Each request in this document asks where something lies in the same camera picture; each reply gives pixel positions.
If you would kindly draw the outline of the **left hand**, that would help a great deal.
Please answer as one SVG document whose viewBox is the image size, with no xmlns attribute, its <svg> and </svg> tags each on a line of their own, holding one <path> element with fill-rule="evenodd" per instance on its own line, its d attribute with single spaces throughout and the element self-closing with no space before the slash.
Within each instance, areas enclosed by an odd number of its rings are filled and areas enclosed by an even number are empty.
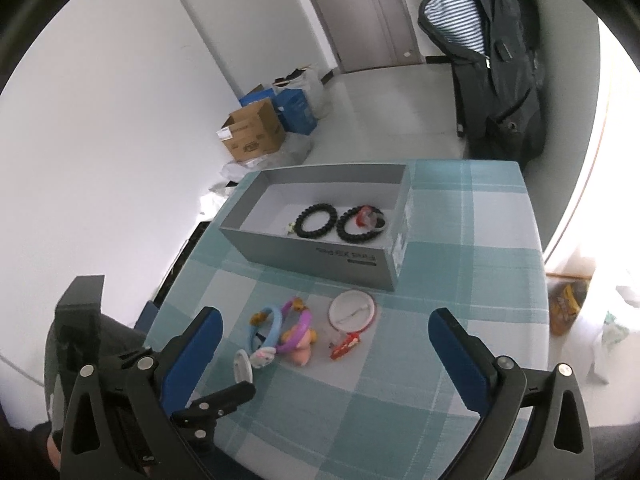
<svg viewBox="0 0 640 480">
<path fill-rule="evenodd" d="M 46 449 L 47 449 L 47 454 L 48 454 L 48 457 L 49 457 L 49 462 L 51 463 L 52 467 L 56 471 L 60 471 L 60 469 L 61 469 L 61 452 L 58 449 L 58 446 L 56 445 L 52 434 L 48 435 L 47 442 L 46 442 Z"/>
</svg>

